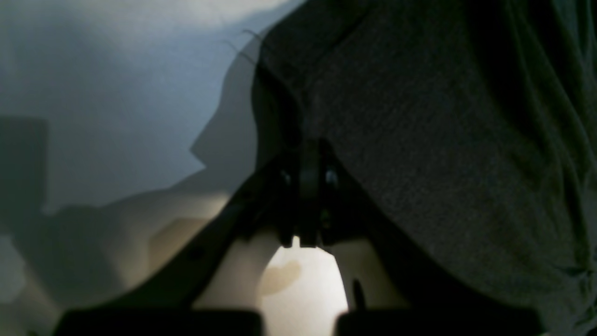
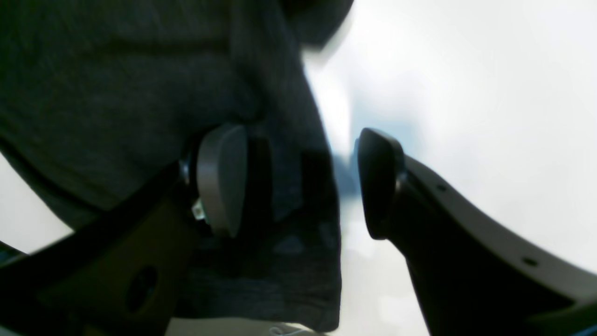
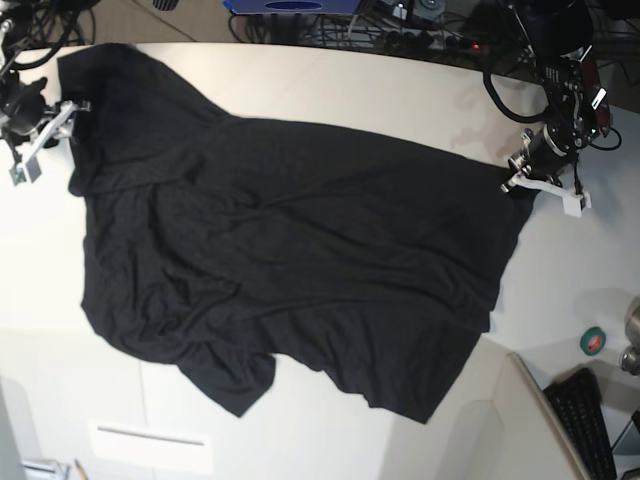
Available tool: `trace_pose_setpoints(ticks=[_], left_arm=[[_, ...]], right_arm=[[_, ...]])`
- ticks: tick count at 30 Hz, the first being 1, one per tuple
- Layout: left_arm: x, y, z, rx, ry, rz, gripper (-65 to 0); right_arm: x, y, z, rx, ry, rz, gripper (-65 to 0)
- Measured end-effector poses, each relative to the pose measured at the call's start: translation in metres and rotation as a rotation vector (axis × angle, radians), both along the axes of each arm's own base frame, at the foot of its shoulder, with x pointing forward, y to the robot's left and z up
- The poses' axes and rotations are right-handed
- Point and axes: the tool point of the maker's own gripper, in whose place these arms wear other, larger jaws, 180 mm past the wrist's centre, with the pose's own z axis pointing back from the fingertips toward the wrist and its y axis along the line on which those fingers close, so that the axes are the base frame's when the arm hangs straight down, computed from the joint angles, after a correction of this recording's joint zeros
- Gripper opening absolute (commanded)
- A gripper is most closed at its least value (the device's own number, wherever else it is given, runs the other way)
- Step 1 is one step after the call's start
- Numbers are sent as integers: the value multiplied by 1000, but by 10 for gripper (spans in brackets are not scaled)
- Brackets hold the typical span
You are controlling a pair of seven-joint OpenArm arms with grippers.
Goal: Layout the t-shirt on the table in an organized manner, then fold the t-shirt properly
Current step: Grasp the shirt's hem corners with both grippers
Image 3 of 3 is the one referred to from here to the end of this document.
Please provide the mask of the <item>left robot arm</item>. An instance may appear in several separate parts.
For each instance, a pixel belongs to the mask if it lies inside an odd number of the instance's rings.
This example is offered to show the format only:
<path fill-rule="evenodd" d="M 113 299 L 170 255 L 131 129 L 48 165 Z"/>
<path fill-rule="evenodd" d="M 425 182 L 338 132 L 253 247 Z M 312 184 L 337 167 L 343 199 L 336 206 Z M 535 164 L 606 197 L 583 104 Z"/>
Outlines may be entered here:
<path fill-rule="evenodd" d="M 494 67 L 507 48 L 489 54 L 483 84 L 494 105 L 514 122 L 541 125 L 537 132 L 523 132 L 523 147 L 508 158 L 511 176 L 501 189 L 509 193 L 527 181 L 561 187 L 559 174 L 567 166 L 578 171 L 582 150 L 609 152 L 622 145 L 621 134 L 612 127 L 608 93 L 592 54 L 594 27 L 589 9 L 583 1 L 499 1 L 497 8 L 547 100 L 541 113 L 525 116 L 512 111 L 493 84 Z"/>

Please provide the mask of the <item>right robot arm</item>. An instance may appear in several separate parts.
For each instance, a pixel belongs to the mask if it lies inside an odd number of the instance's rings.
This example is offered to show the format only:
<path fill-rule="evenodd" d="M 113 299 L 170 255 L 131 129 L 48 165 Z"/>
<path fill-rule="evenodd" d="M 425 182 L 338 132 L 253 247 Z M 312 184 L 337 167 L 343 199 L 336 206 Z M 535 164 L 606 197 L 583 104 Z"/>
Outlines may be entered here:
<path fill-rule="evenodd" d="M 20 74 L 44 66 L 62 48 L 95 42 L 95 1 L 1 3 L 1 139 L 15 149 L 58 112 L 46 104 L 47 79 Z"/>

